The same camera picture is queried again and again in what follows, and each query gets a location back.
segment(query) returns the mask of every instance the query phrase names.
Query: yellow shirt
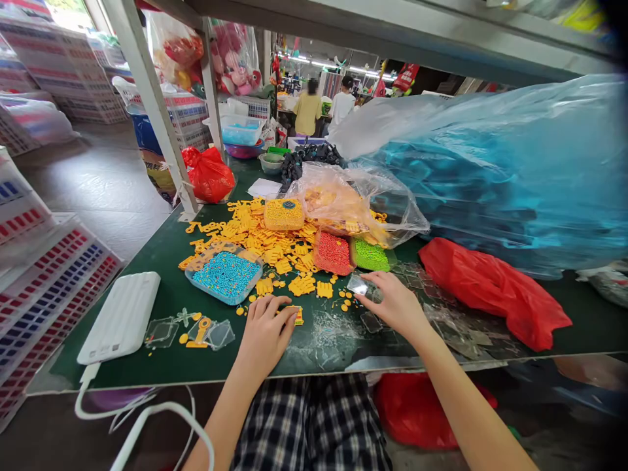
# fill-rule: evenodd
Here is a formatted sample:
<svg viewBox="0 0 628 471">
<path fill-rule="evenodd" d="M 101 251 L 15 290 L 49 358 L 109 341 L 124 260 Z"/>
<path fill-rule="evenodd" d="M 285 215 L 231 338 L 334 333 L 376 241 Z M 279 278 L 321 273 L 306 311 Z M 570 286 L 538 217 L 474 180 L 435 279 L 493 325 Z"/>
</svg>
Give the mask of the yellow shirt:
<svg viewBox="0 0 628 471">
<path fill-rule="evenodd" d="M 316 120 L 321 117 L 321 97 L 304 93 L 294 107 L 296 121 L 294 127 L 299 134 L 313 135 L 316 131 Z"/>
</svg>

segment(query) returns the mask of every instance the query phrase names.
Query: blue beads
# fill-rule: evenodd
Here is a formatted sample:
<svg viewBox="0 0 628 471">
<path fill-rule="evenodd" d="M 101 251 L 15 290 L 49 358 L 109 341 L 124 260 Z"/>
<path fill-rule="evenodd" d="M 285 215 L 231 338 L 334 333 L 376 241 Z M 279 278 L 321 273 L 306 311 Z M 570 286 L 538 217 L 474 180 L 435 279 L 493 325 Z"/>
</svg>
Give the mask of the blue beads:
<svg viewBox="0 0 628 471">
<path fill-rule="evenodd" d="M 259 271 L 258 264 L 231 252 L 220 252 L 194 274 L 193 280 L 230 304 L 228 300 L 240 298 Z"/>
</svg>

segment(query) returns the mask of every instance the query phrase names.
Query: hand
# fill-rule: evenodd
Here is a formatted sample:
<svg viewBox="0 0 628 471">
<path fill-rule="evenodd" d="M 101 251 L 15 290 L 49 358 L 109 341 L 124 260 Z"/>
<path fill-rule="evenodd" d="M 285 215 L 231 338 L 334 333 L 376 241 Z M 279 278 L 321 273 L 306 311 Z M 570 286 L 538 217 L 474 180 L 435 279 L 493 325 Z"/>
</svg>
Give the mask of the hand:
<svg viewBox="0 0 628 471">
<path fill-rule="evenodd" d="M 364 273 L 362 278 L 377 285 L 384 295 L 384 300 L 378 304 L 361 294 L 356 294 L 356 299 L 403 335 L 415 348 L 419 348 L 436 334 L 425 317 L 417 297 L 399 281 L 399 278 L 383 271 Z"/>
<path fill-rule="evenodd" d="M 294 332 L 298 307 L 285 307 L 275 313 L 281 304 L 292 302 L 288 296 L 264 296 L 249 306 L 247 325 L 232 373 L 254 386 L 257 391 L 263 380 L 277 366 Z"/>
</svg>

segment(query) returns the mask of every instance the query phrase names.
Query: blue plastic bag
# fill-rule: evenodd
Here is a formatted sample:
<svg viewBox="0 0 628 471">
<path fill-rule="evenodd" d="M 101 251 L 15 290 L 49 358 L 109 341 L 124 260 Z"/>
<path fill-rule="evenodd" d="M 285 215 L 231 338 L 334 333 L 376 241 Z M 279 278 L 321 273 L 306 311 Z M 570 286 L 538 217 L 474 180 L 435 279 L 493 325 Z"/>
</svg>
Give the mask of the blue plastic bag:
<svg viewBox="0 0 628 471">
<path fill-rule="evenodd" d="M 625 85 L 590 75 L 448 101 L 374 100 L 329 140 L 350 166 L 383 166 L 405 183 L 430 237 L 558 279 L 628 254 Z"/>
</svg>

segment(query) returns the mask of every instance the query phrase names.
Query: plaid shorts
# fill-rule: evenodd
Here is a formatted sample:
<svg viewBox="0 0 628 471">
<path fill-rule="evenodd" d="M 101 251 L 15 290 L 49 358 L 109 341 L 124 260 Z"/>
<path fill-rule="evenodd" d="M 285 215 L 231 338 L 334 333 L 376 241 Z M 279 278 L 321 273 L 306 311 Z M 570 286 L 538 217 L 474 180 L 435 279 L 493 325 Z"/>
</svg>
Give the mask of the plaid shorts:
<svg viewBox="0 0 628 471">
<path fill-rule="evenodd" d="M 269 379 L 257 392 L 232 470 L 392 470 L 362 374 Z"/>
</svg>

